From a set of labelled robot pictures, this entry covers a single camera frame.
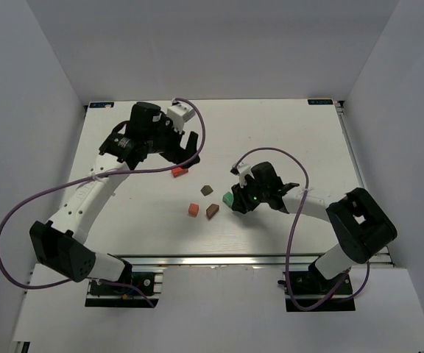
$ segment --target cable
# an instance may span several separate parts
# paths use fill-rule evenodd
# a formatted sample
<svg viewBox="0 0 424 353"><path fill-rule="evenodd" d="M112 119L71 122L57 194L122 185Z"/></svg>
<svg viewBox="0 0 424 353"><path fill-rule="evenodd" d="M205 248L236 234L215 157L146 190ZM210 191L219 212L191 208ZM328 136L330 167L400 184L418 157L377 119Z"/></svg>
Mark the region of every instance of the cable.
<svg viewBox="0 0 424 353"><path fill-rule="evenodd" d="M338 303L347 302L348 300L351 300L353 298L356 298L360 294L360 292L363 291L364 287L366 287L367 281L369 280L370 268L371 268L371 266L369 264L369 261L367 261L366 262L366 276L364 278L364 281L362 282L361 287L359 287L359 289L356 292L354 292L353 294L351 294L350 296L347 296L346 298L339 299L337 301Z"/></svg>
<svg viewBox="0 0 424 353"><path fill-rule="evenodd" d="M4 227L6 226L6 223L10 220L10 218L13 216L13 214L15 212L17 212L21 207L23 207L25 204L28 204L29 202L38 199L41 196L45 196L45 195L49 195L50 193L54 193L56 191L65 189L65 188L69 188L73 185L78 185L81 184L83 182L90 182L91 180L93 180L93 177L98 177L98 178L105 178L108 177L110 175L121 175L121 174L150 174L150 173L160 173L163 171L170 171L174 168L177 167L181 167L185 164L188 164L190 162L192 162L193 160L196 159L197 156L199 156L199 153L202 151L202 149L204 148L204 144L205 144L205 124L204 124L204 118L202 117L201 112L199 111L199 109L196 107L196 105L194 103L192 103L191 101L189 101L188 99L184 99L184 98L176 98L176 101L181 101L183 103L186 103L188 105L190 105L192 107L192 109L194 109L194 111L197 114L197 117L199 118L200 121L200 126L202 128L202 140L201 143L199 145L199 148L197 149L197 152L194 153L194 155L189 158L188 160L179 163L177 165L172 165L169 167L164 167L164 168L158 168L158 169L143 169L143 170L134 170L134 171L106 171L104 173L99 173L96 174L95 176L87 176L78 180L74 180L73 182L67 182L65 184L56 186L54 188L50 188L44 191L41 191L40 193L36 193L35 195L32 195L30 197L28 197L27 199L19 202L16 206L14 206L11 211L9 211L6 216L3 218L3 220L0 223L0 241L1 241L1 234L3 232ZM70 279L64 279L63 281L59 281L59 282L55 282L55 283L50 283L48 285L26 285L25 283L20 283L18 280L14 279L14 277L12 277L9 272L7 271L7 269L4 267L4 264L2 262L1 259L1 252L0 252L0 270L3 273L4 277L6 277L6 279L11 282L12 284L14 284L16 287L25 289L25 290L34 290L34 289L45 289L45 288L51 288L51 287L55 287L56 285L62 285L64 283L70 282Z"/></svg>
<svg viewBox="0 0 424 353"><path fill-rule="evenodd" d="M134 285L128 285L128 284L125 284L125 283L116 283L116 282L110 282L110 281L106 281L106 280L104 280L104 279L101 279L100 280L100 282L103 284L103 285L113 285L114 287L125 287L125 288L130 288L130 290L134 290L135 292L137 292L138 294L140 294L145 300L146 300L146 302L148 303L148 305L150 306L150 307L155 307L155 305L152 303L152 301L150 301L150 299L148 299L148 296L146 296L145 294L144 294L144 292L142 292L141 290L139 290L136 286L134 286Z"/></svg>
<svg viewBox="0 0 424 353"><path fill-rule="evenodd" d="M326 293L325 296L323 298L321 298L317 303L315 303L315 304L313 304L313 305L311 305L309 307L303 307L302 305L300 305L297 302L297 300L295 299L295 295L292 292L292 287L291 287L291 277L290 277L290 274L289 274L289 261L290 261L290 257L291 257L292 240L294 239L294 233L295 233L295 229L297 227L297 222L299 221L299 217L302 214L303 205L305 204L305 200L307 199L308 186L310 184L310 179L308 177L307 170L302 165L302 163L299 162L299 160L296 157L292 156L290 153L287 153L286 151L284 151L282 149L277 149L275 147L259 147L257 149L252 149L251 151L248 151L243 156L241 156L241 158L235 164L235 167L238 164L240 164L241 161L244 160L245 157L247 157L248 155L250 155L250 154L252 154L253 152L256 152L256 151L276 151L276 152L279 152L279 153L282 153L282 154L286 155L287 157L291 158L294 162L296 162L296 164L300 167L300 169L302 169L302 172L303 172L303 174L305 176L305 188L304 188L304 192L303 192L302 198L301 198L300 203L299 203L299 208L297 209L297 212L295 213L294 221L292 222L291 232L289 233L289 240L287 242L286 262L285 262L284 276L286 278L287 291L289 292L289 296L291 297L292 304L297 309L299 309L300 311L312 311L314 309L317 309L320 305L322 305L329 298L332 297L332 295L335 293L335 291L338 289L338 287L344 282L344 280L345 280L345 278L346 278L349 270L346 270L346 272L344 272L341 275L341 278L334 285L334 287L331 288L331 290L328 293Z"/></svg>

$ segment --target gray wall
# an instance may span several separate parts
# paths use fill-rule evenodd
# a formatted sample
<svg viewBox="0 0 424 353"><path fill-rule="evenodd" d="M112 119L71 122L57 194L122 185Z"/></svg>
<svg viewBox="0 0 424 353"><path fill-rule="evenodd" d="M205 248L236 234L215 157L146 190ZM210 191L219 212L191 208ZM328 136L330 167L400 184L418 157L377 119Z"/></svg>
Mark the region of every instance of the gray wall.
<svg viewBox="0 0 424 353"><path fill-rule="evenodd" d="M345 99L398 0L28 0L83 102Z"/></svg>
<svg viewBox="0 0 424 353"><path fill-rule="evenodd" d="M346 108L366 183L399 231L390 250L424 310L424 1L400 1Z"/></svg>
<svg viewBox="0 0 424 353"><path fill-rule="evenodd" d="M16 202L67 177L82 117L27 3L0 0L0 220ZM21 281L35 261L28 229L46 219L54 203L47 197L23 209L4 233L4 262ZM0 352L10 342L22 296L0 274Z"/></svg>

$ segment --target wooden block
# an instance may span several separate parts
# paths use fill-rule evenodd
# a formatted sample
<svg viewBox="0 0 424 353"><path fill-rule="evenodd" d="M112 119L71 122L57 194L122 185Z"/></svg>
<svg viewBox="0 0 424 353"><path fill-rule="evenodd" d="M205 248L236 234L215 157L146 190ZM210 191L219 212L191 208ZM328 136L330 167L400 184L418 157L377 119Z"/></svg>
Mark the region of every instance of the wooden block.
<svg viewBox="0 0 424 353"><path fill-rule="evenodd" d="M190 204L189 205L189 215L196 217L197 213L199 213L199 205L198 204Z"/></svg>
<svg viewBox="0 0 424 353"><path fill-rule="evenodd" d="M181 167L177 167L173 170L171 170L171 172L173 173L173 177L177 178L179 177L179 175L183 175L189 172L189 169L187 168L181 168Z"/></svg>
<svg viewBox="0 0 424 353"><path fill-rule="evenodd" d="M202 195L207 196L213 192L213 189L210 185L204 185L202 186L202 189L200 189L200 192L202 193Z"/></svg>
<svg viewBox="0 0 424 353"><path fill-rule="evenodd" d="M217 204L212 204L211 206L207 207L207 210L205 211L205 215L208 219L211 219L217 212L219 212L220 206Z"/></svg>

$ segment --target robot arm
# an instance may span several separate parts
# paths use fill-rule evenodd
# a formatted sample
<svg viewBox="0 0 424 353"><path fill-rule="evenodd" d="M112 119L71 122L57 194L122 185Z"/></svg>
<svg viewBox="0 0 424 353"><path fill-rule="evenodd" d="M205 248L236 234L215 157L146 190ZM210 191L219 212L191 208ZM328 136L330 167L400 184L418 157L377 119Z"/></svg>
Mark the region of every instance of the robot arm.
<svg viewBox="0 0 424 353"><path fill-rule="evenodd" d="M168 115L154 104L134 104L130 120L117 125L101 145L91 169L93 180L81 184L45 224L36 221L32 225L29 233L38 261L75 282L90 278L131 284L129 263L83 245L107 200L128 177L102 174L133 170L151 153L176 164L190 159L197 151L198 135L191 132L185 149L180 141L184 123L192 116L192 108L177 102L168 109ZM185 167L198 162L196 157Z"/></svg>
<svg viewBox="0 0 424 353"><path fill-rule="evenodd" d="M283 184L271 163L252 168L238 165L232 173L240 179L232 187L232 210L247 213L267 203L282 213L297 212L304 189ZM315 280L326 282L355 264L366 263L397 237L394 225L365 189L356 188L339 201L331 193L307 191L302 214L330 222L339 242L309 266Z"/></svg>

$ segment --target green block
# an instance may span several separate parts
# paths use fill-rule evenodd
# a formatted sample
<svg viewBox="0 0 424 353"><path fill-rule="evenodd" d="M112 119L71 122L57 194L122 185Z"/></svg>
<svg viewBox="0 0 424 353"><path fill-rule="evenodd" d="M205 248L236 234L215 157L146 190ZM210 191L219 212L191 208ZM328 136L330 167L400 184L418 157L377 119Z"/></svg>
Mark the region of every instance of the green block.
<svg viewBox="0 0 424 353"><path fill-rule="evenodd" d="M233 194L229 191L227 192L224 197L222 197L222 201L224 204L226 204L229 208L232 208L233 204Z"/></svg>

